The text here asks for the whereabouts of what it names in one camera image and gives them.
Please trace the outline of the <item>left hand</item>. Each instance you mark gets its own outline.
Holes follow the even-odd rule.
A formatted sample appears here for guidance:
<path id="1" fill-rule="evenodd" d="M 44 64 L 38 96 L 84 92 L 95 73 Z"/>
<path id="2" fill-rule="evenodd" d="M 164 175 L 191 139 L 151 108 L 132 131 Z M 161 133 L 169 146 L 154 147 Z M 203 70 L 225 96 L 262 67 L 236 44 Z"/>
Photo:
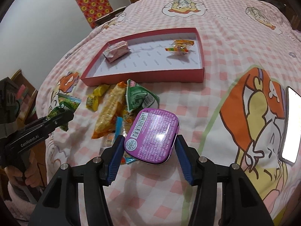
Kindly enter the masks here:
<path id="1" fill-rule="evenodd" d="M 11 185 L 19 188 L 21 186 L 30 186 L 35 188 L 42 183 L 41 175 L 37 165 L 37 159 L 35 158 L 35 153 L 33 150 L 30 150 L 29 162 L 30 165 L 24 173 L 14 166 L 8 166 L 5 168 L 5 173 Z"/>

